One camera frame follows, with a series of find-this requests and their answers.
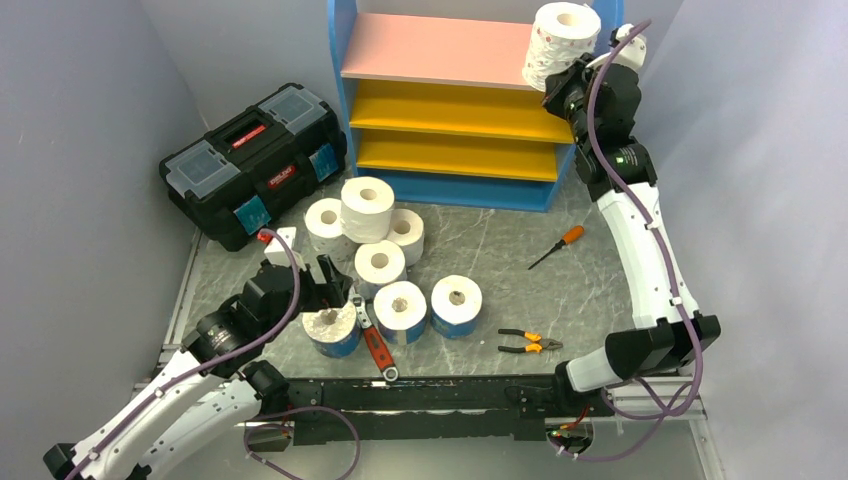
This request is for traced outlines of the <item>blue roll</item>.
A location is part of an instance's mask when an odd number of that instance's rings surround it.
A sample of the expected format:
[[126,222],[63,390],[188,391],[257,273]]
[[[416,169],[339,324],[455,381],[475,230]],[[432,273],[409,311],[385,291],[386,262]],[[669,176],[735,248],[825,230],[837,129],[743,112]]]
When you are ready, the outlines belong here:
[[315,349],[329,358],[344,358],[358,347],[361,329],[352,302],[302,314],[302,325]]
[[476,328],[483,303],[482,291],[472,279],[449,275],[431,292],[433,328],[447,339],[470,335]]
[[424,333],[428,305],[421,289],[409,281],[397,281],[382,287],[375,295],[373,308],[377,329],[393,345],[409,345]]

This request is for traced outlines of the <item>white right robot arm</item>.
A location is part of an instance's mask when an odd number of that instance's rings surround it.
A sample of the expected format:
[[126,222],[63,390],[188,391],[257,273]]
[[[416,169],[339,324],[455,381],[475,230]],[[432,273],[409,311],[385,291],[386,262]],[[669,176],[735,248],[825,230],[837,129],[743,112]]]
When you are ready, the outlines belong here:
[[703,353],[721,333],[718,318],[702,314],[682,277],[663,225],[652,159],[631,133],[641,101],[638,74],[612,64],[594,88],[600,64],[584,54],[550,76],[543,106],[572,128],[576,171],[613,235],[633,326],[558,366],[562,381],[552,386],[551,401],[564,415],[585,407],[590,391],[638,376],[691,366],[700,381]]

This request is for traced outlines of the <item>pink patterned paper towel roll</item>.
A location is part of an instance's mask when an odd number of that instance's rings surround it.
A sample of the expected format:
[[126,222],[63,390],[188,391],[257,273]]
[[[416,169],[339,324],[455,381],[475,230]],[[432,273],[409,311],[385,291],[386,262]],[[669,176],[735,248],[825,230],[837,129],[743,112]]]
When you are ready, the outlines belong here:
[[553,2],[541,6],[534,18],[522,77],[537,91],[548,76],[570,67],[591,53],[601,30],[601,18],[586,4]]

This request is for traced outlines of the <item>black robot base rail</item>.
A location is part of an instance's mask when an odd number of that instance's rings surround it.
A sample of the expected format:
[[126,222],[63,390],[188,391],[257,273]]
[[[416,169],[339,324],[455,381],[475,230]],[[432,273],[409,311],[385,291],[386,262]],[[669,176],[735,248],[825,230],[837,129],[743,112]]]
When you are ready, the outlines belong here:
[[586,425],[612,411],[599,392],[574,393],[557,374],[288,380],[261,413],[285,417],[297,446],[348,440],[338,411],[362,440],[510,437],[542,441],[574,420]]

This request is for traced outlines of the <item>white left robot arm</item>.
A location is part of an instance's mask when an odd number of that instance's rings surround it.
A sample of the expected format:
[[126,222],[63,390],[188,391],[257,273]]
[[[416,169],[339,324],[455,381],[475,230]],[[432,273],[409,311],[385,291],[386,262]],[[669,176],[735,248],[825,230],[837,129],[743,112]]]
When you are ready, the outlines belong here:
[[230,426],[279,417],[288,383],[260,359],[301,313],[344,306],[353,281],[321,255],[309,267],[264,260],[240,293],[203,317],[160,373],[104,426],[43,456],[55,479],[157,479]]

